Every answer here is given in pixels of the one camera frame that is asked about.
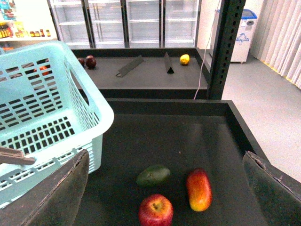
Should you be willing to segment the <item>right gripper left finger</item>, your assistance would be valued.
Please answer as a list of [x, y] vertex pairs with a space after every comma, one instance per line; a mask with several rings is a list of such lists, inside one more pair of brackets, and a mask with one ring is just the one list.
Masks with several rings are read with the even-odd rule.
[[71, 226], [89, 171], [89, 154], [80, 151], [22, 197], [0, 211], [2, 226]]

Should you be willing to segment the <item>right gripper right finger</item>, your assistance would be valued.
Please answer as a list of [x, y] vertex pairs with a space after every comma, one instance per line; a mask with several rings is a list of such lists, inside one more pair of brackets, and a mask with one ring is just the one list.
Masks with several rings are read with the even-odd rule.
[[248, 151], [243, 157], [248, 186], [269, 226], [301, 224], [301, 183]]

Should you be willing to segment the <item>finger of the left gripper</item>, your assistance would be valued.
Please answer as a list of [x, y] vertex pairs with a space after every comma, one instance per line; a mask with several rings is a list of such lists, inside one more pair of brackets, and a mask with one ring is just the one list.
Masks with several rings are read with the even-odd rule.
[[5, 164], [16, 165], [33, 165], [36, 160], [34, 158], [26, 158], [22, 151], [0, 147], [0, 162]]

